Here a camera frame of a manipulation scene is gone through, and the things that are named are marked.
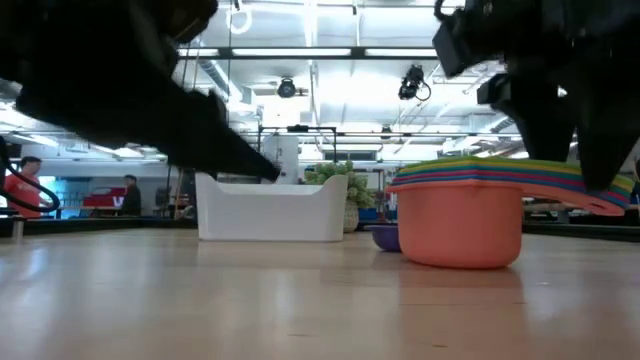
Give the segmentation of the black background frame stand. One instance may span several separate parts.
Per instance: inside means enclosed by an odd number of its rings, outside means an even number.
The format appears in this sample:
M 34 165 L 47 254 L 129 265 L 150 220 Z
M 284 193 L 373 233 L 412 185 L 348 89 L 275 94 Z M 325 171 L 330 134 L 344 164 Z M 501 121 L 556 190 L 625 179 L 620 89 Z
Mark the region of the black background frame stand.
M 290 126 L 263 126 L 259 125 L 257 130 L 257 150 L 261 152 L 263 150 L 263 143 L 265 140 L 263 139 L 264 133 L 269 133 L 271 135 L 280 134 L 282 132 L 286 132 L 287 134 L 304 134 L 304 133 L 317 133 L 319 136 L 323 136 L 325 132 L 331 132 L 333 135 L 332 146 L 333 146 L 333 162 L 338 163 L 338 155 L 337 155 L 337 137 L 338 131 L 336 127 L 332 126 L 308 126 L 308 125 L 290 125 Z

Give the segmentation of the black aluminium table frame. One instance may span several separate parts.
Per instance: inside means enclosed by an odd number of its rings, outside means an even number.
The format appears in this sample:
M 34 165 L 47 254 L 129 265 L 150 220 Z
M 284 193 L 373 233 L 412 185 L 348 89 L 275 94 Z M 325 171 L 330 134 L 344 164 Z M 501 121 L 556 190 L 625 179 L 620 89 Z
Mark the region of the black aluminium table frame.
M 189 229 L 197 228 L 194 221 L 151 218 L 88 218 L 71 220 L 27 220 L 24 235 L 50 235 L 79 232 L 129 229 Z M 575 225 L 550 222 L 524 222 L 525 234 L 570 238 L 599 239 L 640 244 L 640 226 Z

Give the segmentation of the white plastic basket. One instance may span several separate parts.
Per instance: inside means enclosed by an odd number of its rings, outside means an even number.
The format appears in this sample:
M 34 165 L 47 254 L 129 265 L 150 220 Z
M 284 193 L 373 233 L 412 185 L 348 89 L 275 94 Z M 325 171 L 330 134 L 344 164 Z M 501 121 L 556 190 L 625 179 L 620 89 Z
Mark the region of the white plastic basket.
M 348 177 L 322 185 L 230 184 L 196 175 L 204 241 L 337 242 L 343 239 Z

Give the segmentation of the green artificial potted plant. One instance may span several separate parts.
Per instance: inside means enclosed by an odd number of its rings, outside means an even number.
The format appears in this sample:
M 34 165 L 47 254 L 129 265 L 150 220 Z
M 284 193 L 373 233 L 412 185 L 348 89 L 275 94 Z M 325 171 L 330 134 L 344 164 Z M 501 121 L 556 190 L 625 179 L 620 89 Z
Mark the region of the green artificial potted plant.
M 323 185 L 334 175 L 347 177 L 344 232 L 354 232 L 360 220 L 359 210 L 374 206 L 373 192 L 367 187 L 367 177 L 358 175 L 350 160 L 345 163 L 318 163 L 313 167 L 307 167 L 304 171 L 304 182 Z

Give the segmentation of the person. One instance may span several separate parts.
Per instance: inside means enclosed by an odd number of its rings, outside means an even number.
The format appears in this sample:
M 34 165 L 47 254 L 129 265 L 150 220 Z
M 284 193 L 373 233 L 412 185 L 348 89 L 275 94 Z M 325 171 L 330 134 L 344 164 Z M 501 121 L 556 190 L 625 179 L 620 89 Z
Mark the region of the person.
M 126 191 L 119 213 L 123 216 L 140 216 L 142 211 L 141 192 L 137 185 L 137 178 L 127 174 L 124 176 L 124 181 Z
M 34 156 L 26 156 L 21 159 L 20 174 L 28 178 L 29 180 L 39 183 L 37 174 L 41 168 L 41 164 L 42 160 L 40 158 Z M 9 194 L 32 206 L 48 207 L 51 205 L 50 201 L 47 201 L 40 196 L 40 191 L 37 188 L 29 185 L 15 175 L 8 175 L 6 177 L 4 189 Z M 14 204 L 11 201 L 8 202 L 8 206 L 14 210 L 17 210 L 18 213 L 24 218 L 39 218 L 41 216 L 40 212 L 26 209 L 22 206 Z

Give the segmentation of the small dark blue measuring cup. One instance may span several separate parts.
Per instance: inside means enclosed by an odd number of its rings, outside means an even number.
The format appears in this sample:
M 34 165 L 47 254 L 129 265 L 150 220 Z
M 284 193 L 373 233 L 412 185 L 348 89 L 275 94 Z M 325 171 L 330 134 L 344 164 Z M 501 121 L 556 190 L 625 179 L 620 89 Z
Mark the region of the small dark blue measuring cup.
M 367 229 L 371 232 L 374 243 L 382 251 L 396 253 L 401 251 L 398 226 L 396 224 L 369 225 Z

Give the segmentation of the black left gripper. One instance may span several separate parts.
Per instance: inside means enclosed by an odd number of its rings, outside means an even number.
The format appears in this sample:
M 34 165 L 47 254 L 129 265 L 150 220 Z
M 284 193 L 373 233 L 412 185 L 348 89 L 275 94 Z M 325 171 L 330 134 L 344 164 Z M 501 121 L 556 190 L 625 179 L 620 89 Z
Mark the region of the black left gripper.
M 14 70 L 22 85 L 17 110 L 103 146 L 167 150 L 171 163 L 198 172 L 279 177 L 280 168 L 227 124 L 217 95 L 187 93 L 167 69 L 148 64 L 106 66 L 97 75 L 98 86 L 89 89 L 71 64 L 22 64 Z

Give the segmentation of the stack of colourful bowls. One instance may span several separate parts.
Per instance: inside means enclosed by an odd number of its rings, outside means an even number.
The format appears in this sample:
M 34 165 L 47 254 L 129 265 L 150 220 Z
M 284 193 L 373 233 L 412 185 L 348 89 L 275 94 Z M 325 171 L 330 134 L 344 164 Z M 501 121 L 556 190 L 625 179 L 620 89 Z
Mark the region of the stack of colourful bowls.
M 503 268 L 520 255 L 524 197 L 620 216 L 629 195 L 554 184 L 465 179 L 393 184 L 402 253 L 411 261 L 462 269 Z

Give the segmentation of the red background machine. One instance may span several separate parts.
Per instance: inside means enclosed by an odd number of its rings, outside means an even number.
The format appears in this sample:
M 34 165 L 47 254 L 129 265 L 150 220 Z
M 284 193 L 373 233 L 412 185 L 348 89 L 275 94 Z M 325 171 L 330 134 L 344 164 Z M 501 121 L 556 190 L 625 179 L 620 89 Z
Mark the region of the red background machine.
M 95 188 L 83 199 L 85 207 L 119 208 L 122 205 L 126 189 L 124 187 Z

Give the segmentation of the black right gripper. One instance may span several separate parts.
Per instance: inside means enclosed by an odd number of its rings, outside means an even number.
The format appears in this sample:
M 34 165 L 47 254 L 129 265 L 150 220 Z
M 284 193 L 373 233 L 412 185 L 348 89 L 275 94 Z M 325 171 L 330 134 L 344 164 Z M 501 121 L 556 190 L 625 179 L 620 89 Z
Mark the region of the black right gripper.
M 508 73 L 477 102 L 511 118 L 531 159 L 566 161 L 575 125 L 558 86 L 511 74 L 594 70 L 575 87 L 578 150 L 589 190 L 609 187 L 640 140 L 640 0 L 479 0 L 480 44 Z

